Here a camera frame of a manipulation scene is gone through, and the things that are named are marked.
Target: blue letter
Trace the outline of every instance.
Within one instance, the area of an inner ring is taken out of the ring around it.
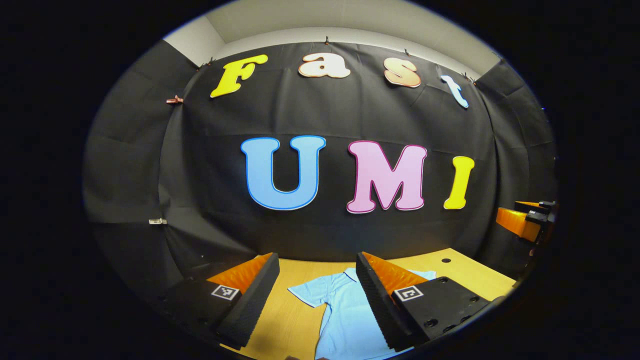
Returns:
[[[460,85],[456,84],[449,75],[441,75],[440,77],[442,78],[442,81],[445,81],[447,85],[449,85],[449,89],[458,104],[463,108],[468,108],[469,103],[462,98],[462,95],[460,95]]]
[[[281,192],[273,185],[273,153],[280,147],[274,138],[253,138],[242,143],[246,155],[246,185],[251,198],[273,210],[300,209],[314,200],[318,192],[318,154],[326,145],[320,136],[297,136],[291,147],[298,151],[298,187]]]

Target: black foam pad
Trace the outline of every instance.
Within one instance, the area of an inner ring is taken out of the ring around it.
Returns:
[[[278,254],[273,253],[216,329],[221,343],[236,350],[246,346],[279,273]]]
[[[401,351],[414,346],[415,331],[394,305],[378,275],[361,252],[356,257],[356,275],[389,348]]]
[[[218,326],[242,296],[238,289],[190,277],[171,287],[160,300],[165,315],[185,331],[217,343],[211,329]]]

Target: black curtain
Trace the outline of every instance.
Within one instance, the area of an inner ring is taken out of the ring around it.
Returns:
[[[311,53],[341,55],[351,74],[299,75],[302,57]],[[269,60],[238,79],[237,92],[210,98],[225,64],[259,54]],[[388,83],[389,57],[410,60],[422,84]],[[440,75],[459,84],[468,108]],[[495,210],[514,200],[555,200],[554,145],[544,113],[509,65],[499,63],[476,84],[430,61],[358,44],[276,45],[196,71],[161,41],[113,87],[88,139],[84,198],[96,237],[120,275],[135,279],[130,286],[148,297],[205,266],[228,268],[272,251],[353,261],[359,251],[399,258],[452,247],[515,277],[528,248],[495,224]],[[184,104],[165,103],[174,95]],[[278,139],[273,180],[289,191],[298,185],[298,154],[289,146],[298,135],[326,139],[317,196],[296,211],[263,208],[249,196],[240,144]],[[427,149],[422,208],[383,210],[373,195],[374,211],[346,210],[356,173],[347,148],[357,140],[378,142],[392,167],[406,145]],[[455,156],[472,158],[475,167],[467,205],[446,210]],[[168,223],[148,224],[156,218]],[[152,255],[144,262],[123,255],[145,246]]]

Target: letter m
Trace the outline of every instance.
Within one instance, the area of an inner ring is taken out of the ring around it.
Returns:
[[[424,205],[422,168],[427,149],[407,145],[393,170],[377,142],[352,142],[349,152],[356,157],[356,190],[353,200],[347,204],[350,213],[368,213],[376,208],[371,200],[372,185],[385,210],[391,207],[400,187],[402,195],[396,202],[398,210],[416,210]]]

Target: ceiling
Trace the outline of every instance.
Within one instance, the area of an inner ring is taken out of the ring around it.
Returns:
[[[496,51],[438,14],[403,0],[237,0],[207,13],[225,43],[270,31],[316,26],[392,35],[443,53],[480,74]]]

